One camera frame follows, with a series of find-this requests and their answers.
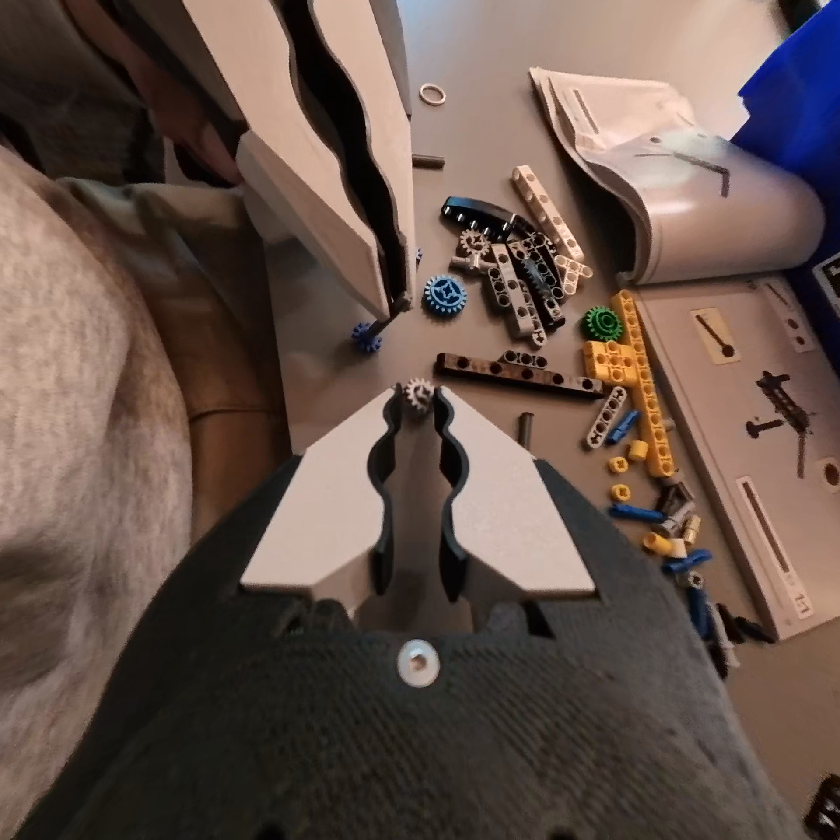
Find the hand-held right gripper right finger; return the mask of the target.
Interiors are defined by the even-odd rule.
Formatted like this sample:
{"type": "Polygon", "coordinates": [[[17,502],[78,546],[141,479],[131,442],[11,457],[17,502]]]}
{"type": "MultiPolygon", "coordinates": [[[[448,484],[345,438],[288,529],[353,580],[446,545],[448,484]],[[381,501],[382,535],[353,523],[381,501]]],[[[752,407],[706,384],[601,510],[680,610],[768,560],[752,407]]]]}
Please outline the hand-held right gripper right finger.
{"type": "Polygon", "coordinates": [[[438,633],[472,634],[498,608],[577,611],[597,606],[563,502],[544,464],[451,387],[434,392],[434,578],[438,633]]]}

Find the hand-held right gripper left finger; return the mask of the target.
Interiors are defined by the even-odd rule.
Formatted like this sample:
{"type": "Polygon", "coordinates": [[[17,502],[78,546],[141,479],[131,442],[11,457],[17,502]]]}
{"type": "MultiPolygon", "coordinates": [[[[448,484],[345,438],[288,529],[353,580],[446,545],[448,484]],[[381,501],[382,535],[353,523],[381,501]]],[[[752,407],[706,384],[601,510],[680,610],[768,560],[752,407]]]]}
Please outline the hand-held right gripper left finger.
{"type": "Polygon", "coordinates": [[[336,602],[350,618],[386,592],[402,414],[391,385],[306,449],[240,577],[247,592],[336,602]]]}

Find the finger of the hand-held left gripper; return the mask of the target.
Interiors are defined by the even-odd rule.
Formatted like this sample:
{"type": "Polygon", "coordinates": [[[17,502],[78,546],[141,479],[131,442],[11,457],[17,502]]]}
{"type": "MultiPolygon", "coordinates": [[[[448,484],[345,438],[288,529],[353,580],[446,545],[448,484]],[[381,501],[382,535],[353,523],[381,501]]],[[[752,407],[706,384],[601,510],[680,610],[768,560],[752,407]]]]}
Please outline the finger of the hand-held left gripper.
{"type": "Polygon", "coordinates": [[[351,206],[340,144],[317,99],[331,93],[336,74],[327,68],[309,2],[183,2],[216,74],[202,83],[225,93],[245,123],[236,163],[262,206],[255,222],[268,240],[275,223],[286,226],[330,269],[346,291],[376,319],[379,290],[373,236],[351,206]]]}
{"type": "Polygon", "coordinates": [[[311,21],[336,74],[319,93],[339,142],[351,206],[374,240],[381,314],[413,305],[415,217],[411,104],[403,22],[394,1],[314,1],[311,21]]]}

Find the person's left forearm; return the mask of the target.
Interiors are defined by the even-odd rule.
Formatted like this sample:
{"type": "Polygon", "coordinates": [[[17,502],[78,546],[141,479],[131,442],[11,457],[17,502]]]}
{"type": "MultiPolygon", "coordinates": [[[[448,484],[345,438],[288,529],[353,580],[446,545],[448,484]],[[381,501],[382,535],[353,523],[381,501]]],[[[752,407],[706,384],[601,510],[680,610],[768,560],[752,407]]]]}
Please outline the person's left forearm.
{"type": "Polygon", "coordinates": [[[238,186],[235,121],[124,27],[131,2],[2,2],[2,151],[63,186],[166,187],[164,143],[199,188],[238,186]]]}

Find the pile of small lego pins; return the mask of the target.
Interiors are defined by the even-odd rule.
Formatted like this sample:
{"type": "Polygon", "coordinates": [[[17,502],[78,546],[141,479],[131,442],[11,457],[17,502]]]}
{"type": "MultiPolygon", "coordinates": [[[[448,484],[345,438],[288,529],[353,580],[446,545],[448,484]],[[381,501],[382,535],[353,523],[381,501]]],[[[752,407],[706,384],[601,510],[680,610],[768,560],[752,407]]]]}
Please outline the pile of small lego pins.
{"type": "Polygon", "coordinates": [[[732,613],[709,595],[703,571],[713,560],[713,552],[699,546],[701,518],[693,496],[682,483],[665,485],[655,508],[637,507],[631,501],[619,504],[611,499],[606,512],[616,520],[647,527],[642,549],[658,562],[666,580],[675,587],[690,624],[721,679],[726,680],[740,666],[738,647],[776,643],[761,624],[732,613]]]}

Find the long black lego beam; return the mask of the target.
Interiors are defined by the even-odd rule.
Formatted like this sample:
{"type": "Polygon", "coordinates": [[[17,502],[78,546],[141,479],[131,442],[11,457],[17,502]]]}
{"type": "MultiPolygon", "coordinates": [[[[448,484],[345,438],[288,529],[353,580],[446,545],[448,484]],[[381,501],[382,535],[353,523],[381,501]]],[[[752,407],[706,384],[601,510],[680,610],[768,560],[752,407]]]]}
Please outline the long black lego beam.
{"type": "Polygon", "coordinates": [[[439,353],[434,361],[438,376],[519,387],[532,391],[599,400],[607,396],[606,386],[585,376],[567,375],[523,364],[484,360],[458,353],[439,353]]]}

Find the black curved lego beam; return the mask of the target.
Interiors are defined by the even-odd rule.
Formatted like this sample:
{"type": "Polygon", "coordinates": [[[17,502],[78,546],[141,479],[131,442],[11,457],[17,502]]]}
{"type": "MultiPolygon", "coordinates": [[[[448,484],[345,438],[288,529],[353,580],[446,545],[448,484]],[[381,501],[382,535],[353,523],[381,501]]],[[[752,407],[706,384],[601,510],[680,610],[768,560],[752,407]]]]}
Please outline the black curved lego beam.
{"type": "Polygon", "coordinates": [[[460,230],[484,235],[492,244],[505,244],[510,238],[525,239],[538,232],[525,217],[466,196],[449,196],[440,208],[440,215],[460,230]]]}

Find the thin grey lego beam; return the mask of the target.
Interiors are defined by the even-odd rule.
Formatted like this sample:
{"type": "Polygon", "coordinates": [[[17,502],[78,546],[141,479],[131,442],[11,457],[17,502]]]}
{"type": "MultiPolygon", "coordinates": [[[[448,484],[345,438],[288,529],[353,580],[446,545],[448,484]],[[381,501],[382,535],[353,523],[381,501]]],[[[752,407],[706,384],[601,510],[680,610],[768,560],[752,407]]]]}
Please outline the thin grey lego beam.
{"type": "Polygon", "coordinates": [[[604,445],[606,436],[621,418],[626,401],[627,389],[620,385],[613,387],[605,396],[595,420],[582,440],[585,450],[592,451],[604,445]]]}

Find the yellow angled lego beam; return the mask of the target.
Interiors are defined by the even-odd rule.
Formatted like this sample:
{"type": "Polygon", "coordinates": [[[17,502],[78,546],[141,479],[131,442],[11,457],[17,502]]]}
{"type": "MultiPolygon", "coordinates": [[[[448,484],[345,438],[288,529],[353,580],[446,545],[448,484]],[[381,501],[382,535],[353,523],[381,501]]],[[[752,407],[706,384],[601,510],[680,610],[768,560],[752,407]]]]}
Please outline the yellow angled lego beam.
{"type": "Polygon", "coordinates": [[[606,385],[639,383],[637,352],[630,344],[589,341],[583,345],[585,374],[606,385]]]}

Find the light grey lego beam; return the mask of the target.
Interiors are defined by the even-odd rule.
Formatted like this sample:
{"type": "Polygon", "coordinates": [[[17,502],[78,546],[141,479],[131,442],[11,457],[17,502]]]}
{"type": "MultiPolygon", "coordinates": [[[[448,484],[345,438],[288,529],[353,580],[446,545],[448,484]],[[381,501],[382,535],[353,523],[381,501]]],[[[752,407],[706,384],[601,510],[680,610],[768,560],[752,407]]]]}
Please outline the light grey lego beam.
{"type": "Polygon", "coordinates": [[[499,300],[506,297],[510,304],[508,314],[511,334],[517,339],[529,341],[535,349],[540,350],[545,344],[546,335],[527,284],[519,278],[507,246],[492,244],[490,252],[496,261],[500,282],[505,287],[497,297],[499,300]]]}

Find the green lego gear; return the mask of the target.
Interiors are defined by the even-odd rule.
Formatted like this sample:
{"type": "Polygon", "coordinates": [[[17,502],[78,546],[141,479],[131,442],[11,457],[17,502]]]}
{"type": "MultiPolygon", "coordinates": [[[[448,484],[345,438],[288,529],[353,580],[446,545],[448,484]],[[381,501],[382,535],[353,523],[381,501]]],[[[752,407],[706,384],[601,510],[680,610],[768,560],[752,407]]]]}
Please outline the green lego gear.
{"type": "Polygon", "coordinates": [[[588,340],[600,343],[617,342],[624,333],[624,326],[619,315],[606,306],[589,309],[581,327],[588,340]]]}

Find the lego instruction booklet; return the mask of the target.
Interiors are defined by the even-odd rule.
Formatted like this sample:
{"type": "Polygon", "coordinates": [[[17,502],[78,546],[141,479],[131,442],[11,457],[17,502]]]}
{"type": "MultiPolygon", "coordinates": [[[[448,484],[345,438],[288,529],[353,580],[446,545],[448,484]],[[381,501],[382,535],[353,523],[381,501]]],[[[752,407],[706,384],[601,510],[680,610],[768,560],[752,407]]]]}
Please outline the lego instruction booklet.
{"type": "Polygon", "coordinates": [[[817,194],[664,82],[529,74],[564,150],[633,224],[618,284],[771,629],[837,620],[838,375],[783,273],[816,252],[817,194]]]}

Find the small white lego beam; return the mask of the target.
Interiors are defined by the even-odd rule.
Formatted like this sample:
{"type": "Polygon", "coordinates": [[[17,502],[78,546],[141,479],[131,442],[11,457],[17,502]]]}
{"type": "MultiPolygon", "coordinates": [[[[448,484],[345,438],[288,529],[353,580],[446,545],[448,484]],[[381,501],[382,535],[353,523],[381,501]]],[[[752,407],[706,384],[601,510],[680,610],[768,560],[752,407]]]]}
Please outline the small white lego beam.
{"type": "Polygon", "coordinates": [[[594,276],[591,267],[575,259],[558,254],[553,260],[560,273],[561,287],[566,297],[576,294],[581,280],[589,280],[594,276]]]}

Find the beige trousers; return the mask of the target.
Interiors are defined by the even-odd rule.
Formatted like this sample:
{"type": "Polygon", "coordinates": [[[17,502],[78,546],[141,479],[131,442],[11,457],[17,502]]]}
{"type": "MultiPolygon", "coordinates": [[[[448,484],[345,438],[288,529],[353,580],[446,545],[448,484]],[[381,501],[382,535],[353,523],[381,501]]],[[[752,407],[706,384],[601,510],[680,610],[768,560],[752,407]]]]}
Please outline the beige trousers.
{"type": "Polygon", "coordinates": [[[233,190],[64,185],[139,287],[181,389],[196,542],[291,455],[263,243],[233,190]]]}

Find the blue bin with tag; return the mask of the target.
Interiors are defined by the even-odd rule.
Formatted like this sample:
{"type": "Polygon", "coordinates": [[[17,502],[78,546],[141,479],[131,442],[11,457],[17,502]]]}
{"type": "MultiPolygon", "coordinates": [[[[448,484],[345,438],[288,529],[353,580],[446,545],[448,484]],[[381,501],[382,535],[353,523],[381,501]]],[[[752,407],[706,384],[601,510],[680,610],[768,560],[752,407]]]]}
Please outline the blue bin with tag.
{"type": "Polygon", "coordinates": [[[731,141],[800,176],[823,205],[824,233],[802,270],[838,314],[839,2],[793,31],[739,96],[748,118],[731,141]]]}

